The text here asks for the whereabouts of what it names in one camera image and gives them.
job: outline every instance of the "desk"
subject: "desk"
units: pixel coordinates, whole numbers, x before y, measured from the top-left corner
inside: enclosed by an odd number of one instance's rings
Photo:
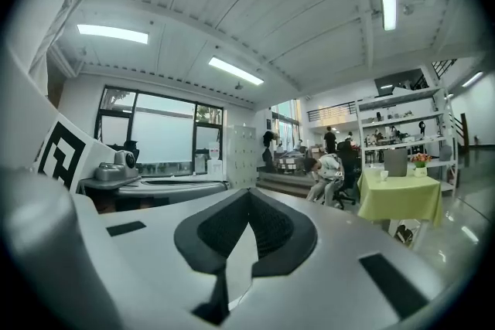
[[[429,178],[416,178],[408,169],[405,177],[380,179],[380,169],[364,169],[358,186],[361,208],[357,214],[368,220],[420,219],[422,226],[416,236],[415,249],[425,235],[428,220],[433,226],[442,221],[442,190],[440,182]]]

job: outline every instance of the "window frame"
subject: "window frame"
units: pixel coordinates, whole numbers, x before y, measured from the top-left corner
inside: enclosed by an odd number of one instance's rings
[[[114,110],[105,110],[101,109],[101,104],[104,99],[105,92],[107,90],[121,90],[121,91],[127,91],[129,93],[134,93],[134,103],[132,105],[132,110],[131,113],[125,112],[125,111],[114,111]],[[103,87],[103,90],[101,91],[101,97],[100,97],[100,102],[98,103],[98,110],[97,110],[97,116],[96,120],[94,122],[94,138],[98,140],[99,142],[103,143],[99,137],[98,137],[98,129],[101,127],[101,116],[107,116],[107,117],[121,117],[121,118],[127,118],[128,119],[128,128],[127,128],[127,138],[126,140],[131,140],[131,134],[132,134],[132,125],[134,124],[134,115],[135,115],[135,109],[136,109],[136,104],[138,102],[138,97],[139,94],[143,95],[150,95],[153,97],[161,97],[165,99],[171,99],[171,100],[178,100],[180,102],[185,102],[188,104],[194,104],[194,115],[193,115],[193,142],[191,144],[191,175],[196,171],[196,154],[208,154],[208,150],[196,150],[196,136],[197,136],[197,128],[198,127],[204,127],[204,128],[212,128],[212,129],[217,129],[220,131],[220,160],[222,159],[224,155],[224,108],[220,106],[214,106],[211,104],[205,104],[203,102],[198,102],[197,100],[187,100],[187,99],[182,99],[178,97],[171,97],[169,95],[164,95],[164,94],[157,94],[154,92],[148,92],[148,91],[143,91],[143,90],[136,90],[136,89],[131,89],[131,88],[126,88],[126,87],[116,87],[112,85],[107,85],[105,84]],[[210,123],[203,123],[203,122],[196,122],[196,116],[197,116],[197,108],[198,106],[205,106],[205,107],[212,107],[214,109],[218,109],[221,112],[221,124],[210,124]],[[146,177],[167,177],[167,176],[154,176],[154,175],[148,175]]]

